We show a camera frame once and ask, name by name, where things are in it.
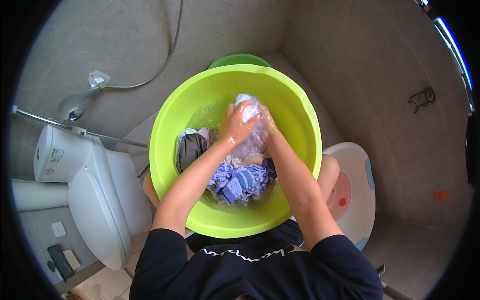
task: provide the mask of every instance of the knee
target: knee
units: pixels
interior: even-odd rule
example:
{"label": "knee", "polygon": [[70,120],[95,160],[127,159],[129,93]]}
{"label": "knee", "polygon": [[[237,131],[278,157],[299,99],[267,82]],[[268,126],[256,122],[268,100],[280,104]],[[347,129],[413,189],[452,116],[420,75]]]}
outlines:
{"label": "knee", "polygon": [[330,176],[338,176],[340,173],[340,165],[335,157],[328,154],[323,154],[320,171],[327,172]]}

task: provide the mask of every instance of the shower hose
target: shower hose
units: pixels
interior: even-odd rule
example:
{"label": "shower hose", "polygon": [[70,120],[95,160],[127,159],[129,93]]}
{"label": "shower hose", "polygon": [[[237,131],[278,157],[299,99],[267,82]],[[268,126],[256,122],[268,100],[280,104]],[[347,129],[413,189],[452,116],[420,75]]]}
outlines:
{"label": "shower hose", "polygon": [[181,26],[182,15],[183,15],[183,0],[180,0],[179,21],[178,21],[178,24],[177,24],[177,32],[175,33],[175,39],[173,40],[172,48],[170,49],[170,53],[168,54],[167,59],[165,60],[163,65],[160,67],[160,69],[158,69],[158,71],[152,77],[148,78],[147,80],[145,80],[144,82],[141,82],[139,84],[134,84],[134,85],[106,85],[104,87],[104,89],[126,90],[126,89],[131,89],[131,88],[136,88],[136,87],[142,86],[142,85],[147,84],[150,81],[154,80],[155,77],[157,77],[163,71],[163,69],[167,66],[168,62],[172,58],[173,52],[175,52],[175,47],[177,46],[177,41],[178,41],[179,35],[180,35],[180,26]]}

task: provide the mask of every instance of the forearm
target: forearm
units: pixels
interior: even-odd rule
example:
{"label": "forearm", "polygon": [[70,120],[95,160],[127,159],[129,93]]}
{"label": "forearm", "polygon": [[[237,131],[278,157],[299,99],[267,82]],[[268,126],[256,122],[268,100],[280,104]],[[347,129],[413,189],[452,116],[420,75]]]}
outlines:
{"label": "forearm", "polygon": [[309,206],[312,201],[323,199],[312,173],[280,131],[271,133],[266,143],[275,164],[278,181],[292,211],[305,205]]}
{"label": "forearm", "polygon": [[308,167],[278,130],[267,145],[272,155],[278,182],[305,238],[309,250],[319,241],[343,234],[326,205],[322,191]]}
{"label": "forearm", "polygon": [[214,143],[180,174],[160,201],[152,230],[167,228],[184,234],[188,214],[202,196],[222,160],[234,146],[230,141]]}

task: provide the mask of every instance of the led light strip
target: led light strip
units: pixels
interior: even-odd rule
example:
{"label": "led light strip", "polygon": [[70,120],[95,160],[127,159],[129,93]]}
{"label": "led light strip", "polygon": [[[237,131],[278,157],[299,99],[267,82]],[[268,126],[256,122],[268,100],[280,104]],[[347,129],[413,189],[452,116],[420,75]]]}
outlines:
{"label": "led light strip", "polygon": [[460,64],[461,64],[461,67],[463,69],[463,73],[465,74],[465,77],[467,78],[468,86],[470,87],[470,90],[472,90],[472,83],[470,81],[470,75],[469,75],[468,70],[467,70],[467,65],[463,61],[462,54],[460,53],[460,50],[458,49],[458,47],[455,43],[455,40],[453,39],[452,35],[450,34],[450,31],[448,30],[447,26],[445,25],[445,23],[444,23],[444,21],[441,17],[437,18],[435,21],[440,25],[443,32],[445,32],[445,34],[447,35],[447,38],[449,40],[449,43],[447,43],[447,45],[449,46],[449,44],[450,44],[450,45],[453,46],[453,48],[455,50],[455,55],[458,57],[458,60],[460,60]]}

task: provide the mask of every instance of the blue patterned cloth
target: blue patterned cloth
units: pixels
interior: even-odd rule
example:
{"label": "blue patterned cloth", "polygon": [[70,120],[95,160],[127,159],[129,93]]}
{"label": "blue patterned cloth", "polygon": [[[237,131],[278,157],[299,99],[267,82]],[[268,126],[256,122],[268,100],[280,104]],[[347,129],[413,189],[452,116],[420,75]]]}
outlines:
{"label": "blue patterned cloth", "polygon": [[235,167],[222,163],[213,174],[207,189],[227,203],[239,201],[243,204],[264,192],[267,184],[276,178],[275,166],[271,158],[263,161],[264,167],[251,164]]}

